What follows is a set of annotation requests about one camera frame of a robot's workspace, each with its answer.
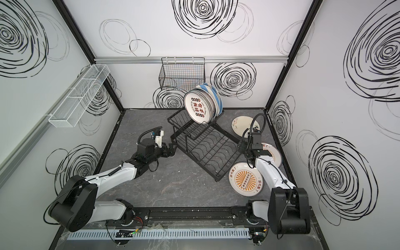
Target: stack of plates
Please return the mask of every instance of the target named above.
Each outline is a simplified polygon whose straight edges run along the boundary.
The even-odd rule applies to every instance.
[[[184,99],[190,117],[199,124],[209,123],[222,113],[221,96],[211,84],[197,85]]]

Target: plate with orange sunburst design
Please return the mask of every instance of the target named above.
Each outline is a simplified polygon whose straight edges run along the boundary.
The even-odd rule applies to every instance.
[[[256,168],[250,168],[247,162],[238,162],[229,171],[229,183],[238,194],[251,197],[262,190],[264,181]]]

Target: black frame edge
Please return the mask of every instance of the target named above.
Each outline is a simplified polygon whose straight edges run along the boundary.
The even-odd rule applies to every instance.
[[[306,37],[307,32],[310,29],[310,26],[311,26],[312,22],[314,21],[314,18],[317,15],[317,12],[318,12],[322,2],[323,2],[323,0],[313,0],[312,1],[312,4],[310,6],[310,9],[308,10],[306,18],[304,19],[304,22],[300,28],[299,33],[297,34],[297,37],[296,37],[296,40],[294,41],[292,49],[290,50],[290,53],[288,56],[289,57],[288,62],[285,66],[283,66],[283,69],[279,74],[279,77],[278,77],[278,80],[276,81],[274,89],[272,90],[270,98],[268,99],[267,105],[265,106],[265,108],[267,109],[267,113],[268,113],[268,110],[272,107],[272,103],[274,102],[276,96],[278,95],[280,87],[282,86],[283,82],[285,81],[286,76],[290,70],[290,67],[292,66],[294,60],[296,59],[296,55],[301,47],[301,44],[302,44],[304,38]]]
[[[85,38],[83,37],[81,31],[78,28],[78,25],[74,21],[74,18],[72,17],[70,11],[68,10],[68,7],[65,5],[63,0],[52,0],[54,5],[56,6],[58,12],[62,16],[62,19],[64,22],[67,24],[68,28],[70,29],[71,33],[74,35],[74,38],[76,39],[78,45],[82,49],[82,52],[85,54],[86,58],[89,60],[90,64],[95,64],[96,62],[94,61],[95,56],[92,52],[92,50],[89,47],[89,44],[86,42]],[[122,113],[124,110],[124,107],[122,106],[122,103],[114,90],[112,89],[112,86],[110,85],[109,81],[106,79],[103,83],[105,89],[107,90],[108,94],[110,95],[111,99],[117,106],[118,110]]]
[[[111,144],[114,141],[115,135],[117,134],[117,131],[118,131],[120,125],[121,125],[121,121],[122,121],[122,118],[124,117],[124,115],[125,115],[125,110],[120,114],[120,117],[118,117],[118,120],[117,120],[117,122],[116,122],[116,124],[114,126],[114,129],[112,130],[112,133],[111,133],[110,137],[108,138],[108,142],[106,144],[106,147],[103,150],[103,153],[102,153],[102,155],[100,157],[99,162],[97,163],[96,169],[94,170],[93,174],[100,173],[100,170],[101,170],[101,168],[103,166],[103,163],[104,163],[104,161],[105,161],[105,159],[107,157],[108,151],[110,150]]]
[[[314,210],[312,209],[311,206],[310,206],[310,219],[311,219],[311,223],[314,225],[315,233],[317,234],[318,239],[321,242],[322,248],[324,250],[329,250],[329,247],[328,247],[328,244],[326,243],[324,234],[322,233],[321,227],[317,221],[317,218],[315,217]]]
[[[270,115],[266,112],[265,109],[264,109],[264,114],[267,117],[268,126],[269,126],[269,128],[271,130],[272,137],[274,138],[275,145],[278,148],[278,151],[281,152],[282,163],[283,163],[283,167],[285,168],[285,171],[286,171],[286,174],[287,174],[287,178],[289,179],[289,181],[291,181],[294,185],[297,186],[296,181],[294,180],[294,176],[293,176],[292,170],[290,169],[288,159],[286,158],[285,152],[283,151],[283,147],[280,144],[280,141],[279,141],[278,135],[276,134],[275,128],[272,125]]]
[[[62,233],[64,232],[64,229],[65,229],[65,227],[63,227],[63,226],[60,226],[58,228],[58,231],[57,231],[56,235],[54,236],[53,241],[51,242],[49,250],[55,250],[56,249],[58,240],[60,239]]]

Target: black wire basket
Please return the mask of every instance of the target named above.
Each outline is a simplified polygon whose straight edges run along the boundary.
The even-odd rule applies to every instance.
[[[162,90],[175,87],[189,91],[206,82],[204,58],[162,58],[161,61],[158,81]]]

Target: wire basket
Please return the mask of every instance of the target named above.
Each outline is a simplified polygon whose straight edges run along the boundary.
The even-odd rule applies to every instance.
[[[189,91],[206,81],[204,58],[161,58],[160,88],[175,87]]]
[[[56,128],[75,127],[109,74],[107,65],[91,65],[50,116],[49,122]]]

